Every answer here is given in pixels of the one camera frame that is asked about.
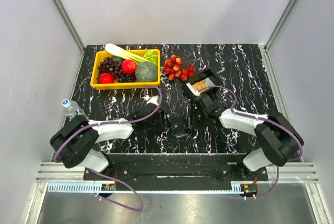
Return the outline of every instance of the plastic bottle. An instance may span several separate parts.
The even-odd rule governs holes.
[[[73,119],[78,114],[82,114],[88,119],[88,116],[84,113],[84,111],[79,107],[78,103],[73,100],[63,100],[63,113],[69,117],[69,119]]]

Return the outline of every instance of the black marble tabletop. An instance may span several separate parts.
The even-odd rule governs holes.
[[[210,68],[226,86],[236,93],[236,108],[241,111],[268,114],[277,110],[270,88],[260,49],[255,44],[165,44],[165,45],[120,45],[127,50],[159,49],[161,65],[172,54],[189,60],[199,73]],[[143,89],[95,90],[90,78],[97,51],[103,45],[88,45],[76,82],[73,100],[83,108],[92,120],[112,120],[128,116],[144,105]],[[169,81],[161,69],[162,107],[170,116],[187,115],[190,100],[181,89],[180,80]],[[219,91],[216,101],[229,107],[232,97]],[[192,130],[182,139],[172,137],[170,131],[162,133],[139,132],[129,139],[114,139],[99,143],[104,152],[133,153],[226,153],[250,152],[257,149],[254,136],[233,129]]]

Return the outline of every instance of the yellow tray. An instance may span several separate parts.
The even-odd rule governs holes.
[[[129,50],[129,52],[137,54],[141,57],[150,49],[143,49],[143,50]],[[96,53],[95,62],[92,72],[92,77],[90,79],[90,86],[95,87],[97,90],[110,90],[110,89],[132,89],[132,88],[145,88],[151,85],[158,85],[160,84],[160,50],[159,49],[152,49],[154,53],[158,56],[158,79],[157,81],[153,82],[125,82],[125,83],[118,83],[115,80],[115,83],[110,84],[98,84],[96,78],[98,77],[98,66],[105,57],[111,57],[112,55],[107,51],[100,51]]]

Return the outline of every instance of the melon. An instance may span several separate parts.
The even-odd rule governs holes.
[[[137,65],[135,74],[140,82],[152,82],[157,80],[158,70],[152,62],[144,61]]]

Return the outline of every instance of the white panel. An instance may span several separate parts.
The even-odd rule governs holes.
[[[299,0],[270,54],[292,122],[334,215],[334,2]]]
[[[289,0],[62,0],[84,44],[265,44]]]
[[[21,223],[80,53],[51,0],[0,1],[0,215]]]

